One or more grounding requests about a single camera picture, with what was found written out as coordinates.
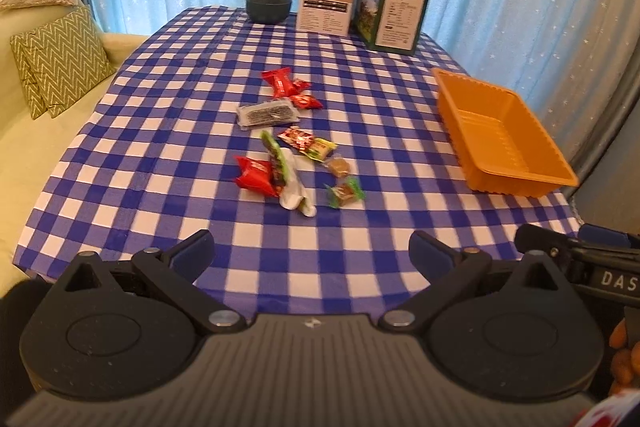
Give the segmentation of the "person's right hand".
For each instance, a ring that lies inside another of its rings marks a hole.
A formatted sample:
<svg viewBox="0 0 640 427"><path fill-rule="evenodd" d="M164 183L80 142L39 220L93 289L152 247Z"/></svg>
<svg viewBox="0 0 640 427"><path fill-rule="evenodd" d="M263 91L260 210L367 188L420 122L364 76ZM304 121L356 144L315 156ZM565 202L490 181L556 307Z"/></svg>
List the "person's right hand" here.
<svg viewBox="0 0 640 427"><path fill-rule="evenodd" d="M640 343L628 347L626 320L623 319L615 326L608 345L614 350L611 362L613 377L609 395L616 395L625 389L638 388L640 376Z"/></svg>

